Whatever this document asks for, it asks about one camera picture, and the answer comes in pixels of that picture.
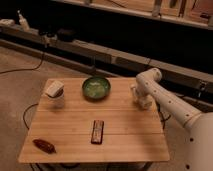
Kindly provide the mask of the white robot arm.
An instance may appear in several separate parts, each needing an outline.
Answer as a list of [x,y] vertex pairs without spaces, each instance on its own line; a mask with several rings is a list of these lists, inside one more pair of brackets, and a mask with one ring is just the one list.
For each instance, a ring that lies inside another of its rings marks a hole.
[[184,171],[213,171],[213,112],[204,113],[159,84],[158,68],[141,72],[132,88],[143,109],[151,107],[151,95],[189,132],[188,155]]

